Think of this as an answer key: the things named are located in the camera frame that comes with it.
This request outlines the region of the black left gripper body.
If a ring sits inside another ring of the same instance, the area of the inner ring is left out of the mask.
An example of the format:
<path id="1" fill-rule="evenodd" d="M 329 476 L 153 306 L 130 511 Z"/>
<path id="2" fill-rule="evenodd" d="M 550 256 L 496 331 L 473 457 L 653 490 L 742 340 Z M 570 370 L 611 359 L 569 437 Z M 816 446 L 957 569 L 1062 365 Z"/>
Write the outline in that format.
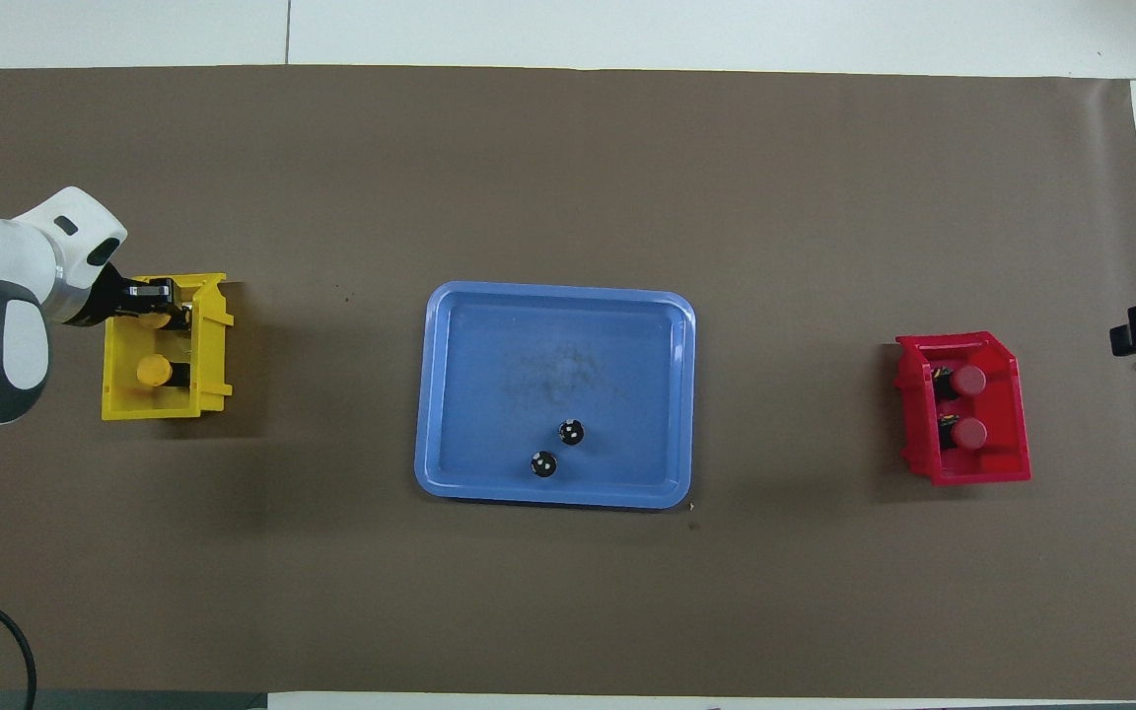
<path id="1" fill-rule="evenodd" d="M 89 296 L 77 312 L 77 326 L 91 327 L 117 316 L 134 316 L 131 310 L 131 289 L 135 279 L 123 277 L 112 262 L 105 264 L 89 291 Z"/>

